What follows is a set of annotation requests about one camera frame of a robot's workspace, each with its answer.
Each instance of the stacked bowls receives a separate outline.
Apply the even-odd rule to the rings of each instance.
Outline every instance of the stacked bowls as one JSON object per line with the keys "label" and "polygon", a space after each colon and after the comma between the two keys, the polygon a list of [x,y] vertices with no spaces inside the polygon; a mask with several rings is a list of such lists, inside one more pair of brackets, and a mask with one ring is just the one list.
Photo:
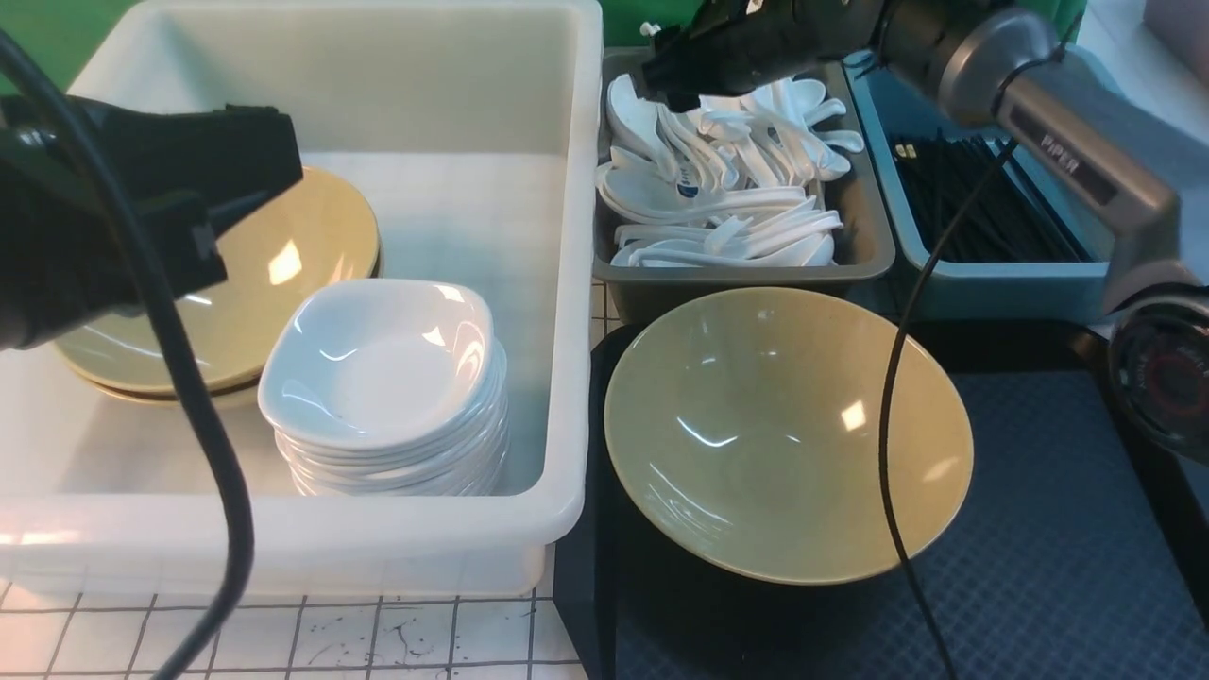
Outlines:
{"label": "stacked bowls", "polygon": [[[224,283],[185,295],[177,311],[197,368],[220,407],[255,403],[256,382],[282,327],[314,292],[374,276],[377,220],[348,181],[303,168],[302,180],[219,240]],[[56,341],[68,367],[105,394],[178,403],[145,316],[98,318]]]}
{"label": "stacked bowls", "polygon": [[348,281],[287,324],[259,402],[303,495],[473,496],[504,467],[507,378],[473,290]]}

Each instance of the bowl rim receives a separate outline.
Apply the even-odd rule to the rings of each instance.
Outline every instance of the bowl rim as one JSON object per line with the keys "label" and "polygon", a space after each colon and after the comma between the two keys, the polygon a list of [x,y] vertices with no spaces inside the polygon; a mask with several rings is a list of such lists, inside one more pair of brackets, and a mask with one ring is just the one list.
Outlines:
{"label": "bowl rim", "polygon": [[[636,492],[637,491],[637,485],[634,483],[632,479],[627,479],[626,478],[626,474],[623,472],[623,467],[624,466],[621,466],[621,465],[618,463],[618,456],[614,453],[615,446],[614,446],[613,437],[611,436],[609,413],[612,410],[611,409],[611,404],[613,403],[613,386],[617,384],[615,382],[615,376],[618,375],[618,371],[623,370],[623,367],[627,363],[627,359],[630,359],[632,357],[631,350],[636,345],[638,345],[644,338],[647,338],[648,334],[650,334],[653,329],[659,329],[661,327],[666,327],[667,324],[672,323],[671,321],[667,321],[667,319],[677,317],[677,316],[681,316],[681,315],[684,315],[684,313],[688,313],[688,311],[686,311],[686,310],[692,310],[692,309],[700,307],[700,306],[704,306],[704,305],[713,304],[715,300],[721,299],[721,298],[747,296],[747,295],[753,295],[753,294],[769,294],[769,293],[773,293],[773,294],[775,294],[777,296],[781,296],[781,298],[812,299],[812,300],[816,300],[816,301],[826,301],[826,304],[833,305],[833,306],[837,306],[837,307],[849,307],[849,309],[863,312],[864,315],[868,315],[869,317],[877,318],[881,324],[884,324],[883,328],[887,328],[891,332],[897,332],[897,328],[898,328],[897,324],[890,322],[889,319],[886,319],[881,315],[878,315],[878,313],[872,312],[872,311],[869,311],[869,310],[867,310],[867,309],[864,309],[864,307],[862,307],[860,305],[856,305],[854,302],[844,300],[843,298],[837,298],[837,296],[833,296],[833,295],[827,295],[825,293],[817,293],[817,292],[814,292],[814,290],[802,290],[802,289],[797,289],[797,288],[780,288],[780,287],[770,287],[770,286],[734,288],[734,289],[729,289],[729,290],[721,290],[718,293],[712,293],[710,295],[705,295],[705,296],[701,296],[701,298],[696,298],[694,300],[689,300],[688,302],[684,302],[683,305],[679,305],[678,307],[676,307],[676,309],[671,310],[670,312],[660,316],[659,318],[656,318],[655,321],[653,321],[650,324],[648,324],[646,328],[643,328],[642,332],[640,332],[638,335],[636,335],[634,338],[634,340],[630,341],[630,345],[626,346],[625,351],[621,353],[621,358],[618,359],[617,365],[613,368],[613,375],[609,379],[608,387],[606,388],[606,392],[604,392],[603,427],[602,427],[602,430],[604,431],[604,448],[608,450],[609,462],[613,466],[613,472],[615,473],[617,479],[620,483],[620,485],[621,485],[623,490],[625,491],[626,496],[630,497],[630,500],[635,505],[635,507],[638,508],[638,511],[647,519],[647,521],[649,521],[655,529],[658,529],[660,534],[663,534],[664,536],[666,536],[669,540],[671,540],[673,543],[676,543],[681,548],[684,548],[686,551],[688,551],[692,555],[694,555],[696,558],[700,558],[700,559],[702,559],[702,560],[705,560],[705,561],[707,561],[707,563],[710,563],[710,564],[712,564],[715,566],[724,569],[724,570],[727,570],[727,571],[729,571],[731,574],[737,574],[740,576],[746,576],[748,578],[754,578],[757,581],[764,581],[764,582],[768,582],[768,583],[780,583],[780,584],[786,584],[786,586],[835,586],[835,584],[841,584],[841,583],[852,583],[852,582],[856,582],[856,581],[863,581],[866,578],[872,578],[874,576],[879,576],[881,574],[886,574],[889,571],[892,571],[892,570],[895,570],[896,567],[898,567],[901,565],[897,555],[893,555],[892,559],[890,559],[889,563],[885,564],[885,565],[874,565],[874,566],[870,566],[870,567],[861,570],[861,571],[851,571],[851,572],[849,572],[849,574],[846,574],[844,576],[838,576],[838,577],[832,577],[832,578],[817,578],[817,577],[808,577],[808,576],[791,576],[791,575],[779,575],[779,574],[765,574],[765,572],[762,572],[762,571],[756,570],[756,569],[748,569],[748,567],[745,567],[745,566],[742,566],[740,564],[734,564],[733,561],[727,561],[727,560],[719,559],[716,555],[707,554],[707,553],[700,551],[699,547],[692,544],[688,541],[684,541],[683,537],[678,536],[675,531],[671,531],[671,530],[666,529],[665,525],[663,524],[663,521],[659,519],[659,517],[655,515],[653,512],[650,512],[650,509],[647,507],[647,505],[643,503],[640,500],[640,499],[642,499],[642,495]],[[955,497],[954,497],[955,502],[953,505],[951,512],[949,512],[949,517],[947,517],[944,519],[944,521],[939,525],[938,530],[936,531],[936,534],[932,537],[930,537],[929,540],[926,540],[921,544],[919,544],[919,547],[916,547],[914,549],[914,552],[908,552],[908,557],[910,559],[915,559],[916,557],[919,557],[920,554],[922,554],[929,547],[931,547],[942,535],[944,535],[944,532],[953,524],[953,520],[956,519],[958,513],[960,513],[961,508],[965,506],[965,501],[966,501],[966,497],[970,494],[970,486],[971,486],[971,483],[973,480],[974,440],[973,440],[973,426],[970,422],[970,413],[966,409],[965,400],[961,399],[960,392],[958,392],[956,386],[953,384],[951,378],[949,378],[948,373],[941,367],[939,362],[937,362],[936,358],[932,357],[932,355],[929,353],[927,350],[925,350],[922,345],[920,345],[919,342],[916,342],[915,339],[912,338],[909,334],[907,335],[907,345],[904,346],[904,350],[906,348],[914,348],[915,351],[918,351],[924,357],[925,361],[927,361],[932,367],[935,367],[942,375],[944,375],[948,379],[947,380],[948,388],[951,391],[951,396],[956,399],[958,405],[961,407],[961,413],[965,415],[965,417],[962,419],[962,422],[965,423],[965,428],[964,428],[965,430],[965,436],[962,437],[962,440],[965,443],[965,449],[968,450],[968,453],[970,453],[970,456],[968,456],[970,457],[970,474],[964,476],[964,479],[961,480],[962,482],[962,484],[961,484],[961,491],[960,491],[960,494],[956,494]],[[889,530],[886,532],[886,540],[887,540],[887,543],[890,543]]]}

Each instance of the textured mat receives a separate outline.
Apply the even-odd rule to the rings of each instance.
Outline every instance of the textured mat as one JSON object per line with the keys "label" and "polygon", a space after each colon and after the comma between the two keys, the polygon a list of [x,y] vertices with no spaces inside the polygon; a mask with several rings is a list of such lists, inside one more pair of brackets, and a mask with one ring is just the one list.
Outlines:
{"label": "textured mat", "polygon": [[[1091,378],[954,382],[973,423],[973,483],[916,569],[961,676],[1209,678],[1209,634]],[[693,558],[624,494],[615,512],[617,678],[943,678],[901,572],[758,583]]]}

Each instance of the gray container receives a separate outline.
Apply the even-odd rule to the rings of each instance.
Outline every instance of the gray container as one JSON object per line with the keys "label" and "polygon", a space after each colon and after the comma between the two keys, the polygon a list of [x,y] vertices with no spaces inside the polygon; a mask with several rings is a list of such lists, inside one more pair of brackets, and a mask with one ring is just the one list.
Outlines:
{"label": "gray container", "polygon": [[[1089,79],[1115,88],[1111,76],[1094,56],[1070,47],[1069,62]],[[849,70],[849,77],[860,73]],[[850,82],[856,111],[867,140],[867,154],[878,169],[886,211],[893,224],[901,257],[892,278],[904,293],[914,284],[930,253],[920,240],[919,227],[895,168],[889,138],[933,137],[939,129],[947,138],[982,136],[1005,138],[1001,129],[962,129],[944,117],[929,100],[889,71],[877,71]],[[1064,185],[1059,184],[1024,149],[1016,159],[1071,235],[1088,253],[1107,259],[1112,236]],[[1039,318],[1088,323],[1100,318],[1100,300],[1107,263],[1020,263],[978,264],[941,260],[932,272],[916,307],[919,318]]]}
{"label": "gray container", "polygon": [[[602,64],[603,97],[614,77],[638,64],[644,50],[611,48],[604,51]],[[822,129],[861,129],[852,105],[852,97],[844,77],[844,69],[831,64],[811,77],[827,86],[831,97],[848,105],[848,114],[820,126]],[[600,160],[608,160],[611,133],[608,121],[601,115]],[[878,179],[867,154],[851,154],[852,171],[837,181],[825,185],[823,201],[839,211],[845,227],[835,238],[835,266],[828,267],[769,267],[769,269],[646,269],[617,267],[609,264],[617,254],[613,232],[621,219],[597,196],[596,198],[596,261],[592,273],[608,284],[618,315],[626,323],[652,322],[675,307],[696,298],[752,286],[783,286],[817,290],[844,296],[860,282],[878,278],[890,270],[895,260],[895,241],[886,218]]]}

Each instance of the black cable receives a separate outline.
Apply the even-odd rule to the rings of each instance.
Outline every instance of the black cable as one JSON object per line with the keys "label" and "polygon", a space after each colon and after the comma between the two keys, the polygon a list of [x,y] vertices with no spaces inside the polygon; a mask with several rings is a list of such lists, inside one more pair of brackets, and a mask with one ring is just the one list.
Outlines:
{"label": "black cable", "polygon": [[958,212],[949,220],[948,226],[941,232],[939,238],[936,240],[936,244],[932,247],[932,254],[927,258],[927,263],[924,269],[919,272],[919,278],[915,281],[915,287],[910,292],[910,296],[907,299],[907,305],[903,307],[902,318],[898,322],[898,332],[895,334],[895,342],[890,348],[890,362],[886,367],[886,384],[881,391],[881,415],[878,423],[878,476],[881,483],[881,506],[886,512],[886,525],[890,528],[890,537],[895,542],[895,552],[898,553],[898,561],[902,564],[903,574],[907,576],[907,583],[910,586],[912,594],[915,595],[915,603],[919,605],[920,613],[924,615],[924,623],[927,624],[929,633],[932,634],[932,640],[936,642],[936,649],[941,655],[941,662],[944,663],[944,673],[949,680],[958,679],[958,669],[953,665],[953,657],[949,655],[949,647],[944,644],[944,636],[941,634],[941,627],[936,623],[936,616],[932,615],[932,607],[929,606],[927,599],[924,597],[924,588],[919,584],[919,578],[915,576],[915,569],[910,564],[910,557],[907,554],[907,548],[903,546],[902,534],[898,531],[898,519],[895,517],[893,501],[890,497],[890,405],[895,392],[895,380],[898,376],[898,364],[902,362],[903,347],[907,344],[907,330],[910,327],[912,312],[915,311],[915,304],[919,301],[920,293],[924,290],[924,284],[927,283],[930,276],[932,276],[932,270],[936,269],[936,264],[941,261],[941,253],[944,250],[945,243],[961,225],[966,217],[966,213],[974,206],[978,201],[978,195],[982,190],[990,184],[995,174],[1003,167],[1007,159],[1016,151],[1018,143],[1013,139],[1000,151],[999,156],[995,159],[995,165],[983,173],[978,184],[970,191],[965,202],[958,208]]}
{"label": "black cable", "polygon": [[122,249],[134,284],[146,307],[147,319],[163,352],[172,385],[180,398],[206,454],[222,500],[227,524],[227,563],[222,583],[209,609],[155,674],[155,680],[179,676],[210,641],[222,622],[235,610],[251,574],[253,525],[251,499],[235,449],[197,369],[197,359],[177,313],[168,277],[155,246],[144,234],[134,203],[97,143],[92,122],[85,119],[68,98],[54,87],[29,56],[0,29],[0,74],[29,99],[34,110],[58,134],[76,169],[88,180],[104,209],[115,241]]}

